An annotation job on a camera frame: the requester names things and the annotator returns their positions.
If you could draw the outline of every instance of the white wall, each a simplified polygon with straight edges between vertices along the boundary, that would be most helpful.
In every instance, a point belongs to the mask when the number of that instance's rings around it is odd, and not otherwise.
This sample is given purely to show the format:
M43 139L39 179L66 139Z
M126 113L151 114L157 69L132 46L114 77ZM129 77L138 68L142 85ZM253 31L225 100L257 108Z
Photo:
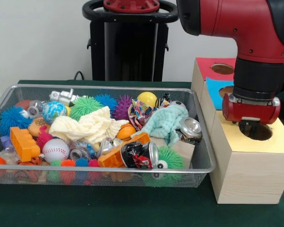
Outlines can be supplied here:
M87 0L0 0L0 92L20 79L91 79ZM194 37L169 24L164 81L191 81L197 56L235 57L233 40Z

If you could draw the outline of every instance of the black cable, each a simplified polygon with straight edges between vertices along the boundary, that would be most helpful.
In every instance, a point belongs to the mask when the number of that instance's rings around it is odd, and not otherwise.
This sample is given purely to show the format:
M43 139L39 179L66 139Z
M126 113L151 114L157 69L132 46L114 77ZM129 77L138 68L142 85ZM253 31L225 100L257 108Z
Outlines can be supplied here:
M76 79L77 79L78 74L80 74L80 75L81 75L82 80L84 80L84 76L83 76L83 73L82 73L81 71L76 72L76 75L75 75L75 77L74 77L74 80L76 80Z

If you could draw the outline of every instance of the table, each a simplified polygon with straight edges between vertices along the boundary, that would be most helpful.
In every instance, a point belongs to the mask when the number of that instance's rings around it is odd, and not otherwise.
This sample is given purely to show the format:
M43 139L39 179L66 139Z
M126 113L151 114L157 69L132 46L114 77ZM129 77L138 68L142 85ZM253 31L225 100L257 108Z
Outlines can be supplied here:
M20 83L121 86L103 81ZM122 82L133 87L182 87L181 82ZM0 185L0 226L284 227L277 205L220 205L207 176L194 188Z

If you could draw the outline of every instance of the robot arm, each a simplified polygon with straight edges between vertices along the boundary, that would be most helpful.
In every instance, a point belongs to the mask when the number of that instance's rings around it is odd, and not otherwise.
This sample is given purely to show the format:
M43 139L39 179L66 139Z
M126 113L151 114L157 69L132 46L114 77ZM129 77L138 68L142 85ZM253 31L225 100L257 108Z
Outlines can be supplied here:
M224 96L229 121L273 123L275 92L284 64L284 0L177 0L184 30L233 38L238 46L232 94Z

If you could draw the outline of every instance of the white towel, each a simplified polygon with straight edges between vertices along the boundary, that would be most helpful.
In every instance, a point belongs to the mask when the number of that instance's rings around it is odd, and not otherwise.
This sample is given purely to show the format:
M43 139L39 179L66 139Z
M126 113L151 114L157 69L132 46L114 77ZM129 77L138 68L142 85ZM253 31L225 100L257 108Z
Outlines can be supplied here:
M110 118L110 110L105 106L76 121L67 116L57 117L51 125L49 133L69 142L70 140L84 141L89 144L101 142L105 137L114 139L122 125L127 120Z

